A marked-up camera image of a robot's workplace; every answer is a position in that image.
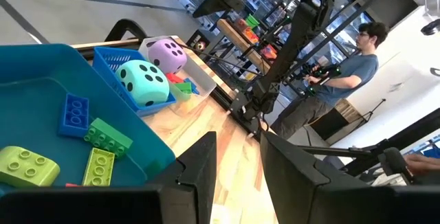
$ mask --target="teal foam dice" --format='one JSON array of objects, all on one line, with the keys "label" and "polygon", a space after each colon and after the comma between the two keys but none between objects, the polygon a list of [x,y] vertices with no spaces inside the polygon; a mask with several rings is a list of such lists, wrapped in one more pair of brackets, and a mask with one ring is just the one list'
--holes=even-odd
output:
[{"label": "teal foam dice", "polygon": [[139,106],[163,103],[170,93],[164,73],[145,60],[130,60],[121,65],[115,74]]}]

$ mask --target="dark hair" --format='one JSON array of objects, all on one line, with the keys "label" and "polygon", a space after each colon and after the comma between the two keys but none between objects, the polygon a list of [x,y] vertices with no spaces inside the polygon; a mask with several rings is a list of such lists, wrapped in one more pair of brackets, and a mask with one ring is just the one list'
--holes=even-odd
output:
[{"label": "dark hair", "polygon": [[370,37],[376,36],[377,40],[374,46],[379,46],[388,36],[388,27],[380,22],[363,23],[359,26],[359,32],[366,32]]}]

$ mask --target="person's hand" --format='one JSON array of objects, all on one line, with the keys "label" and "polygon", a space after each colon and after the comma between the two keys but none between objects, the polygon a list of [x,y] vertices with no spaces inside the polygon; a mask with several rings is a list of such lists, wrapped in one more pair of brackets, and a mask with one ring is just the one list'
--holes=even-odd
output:
[{"label": "person's hand", "polygon": [[406,167],[413,175],[423,175],[433,170],[440,170],[440,159],[428,158],[419,154],[404,156]]},{"label": "person's hand", "polygon": [[319,69],[319,67],[321,67],[321,66],[320,66],[320,65],[316,65],[315,67],[312,67],[312,68],[311,68],[311,71],[312,71],[312,72],[315,72],[316,70]]},{"label": "person's hand", "polygon": [[317,77],[313,77],[313,76],[309,76],[309,75],[306,75],[306,76],[304,77],[304,79],[305,79],[309,84],[312,84],[312,83],[318,83],[318,82],[321,80],[321,78],[317,78]]}]

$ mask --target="foam dice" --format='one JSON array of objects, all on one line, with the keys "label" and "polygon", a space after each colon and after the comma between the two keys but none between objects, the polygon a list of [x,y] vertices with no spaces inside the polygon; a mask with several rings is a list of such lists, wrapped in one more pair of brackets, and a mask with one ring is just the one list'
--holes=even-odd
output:
[{"label": "foam dice", "polygon": [[170,85],[164,73],[144,60],[130,60],[116,70],[116,76],[139,106],[151,106],[168,99]]},{"label": "foam dice", "polygon": [[186,63],[183,49],[170,39],[156,41],[148,49],[148,59],[164,74],[176,74]]}]

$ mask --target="man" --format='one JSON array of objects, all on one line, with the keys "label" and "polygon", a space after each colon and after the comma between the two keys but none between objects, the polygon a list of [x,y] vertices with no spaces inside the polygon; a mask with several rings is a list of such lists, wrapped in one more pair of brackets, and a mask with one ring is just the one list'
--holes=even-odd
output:
[{"label": "man", "polygon": [[[299,128],[310,120],[328,113],[342,98],[347,98],[354,91],[373,78],[378,68],[377,46],[385,41],[388,28],[383,23],[364,23],[359,26],[356,46],[360,55],[352,56],[341,63],[341,75],[327,81],[315,96],[301,101],[293,101],[271,125],[272,130],[284,139],[289,139]],[[313,84],[320,78],[307,76]]]}]

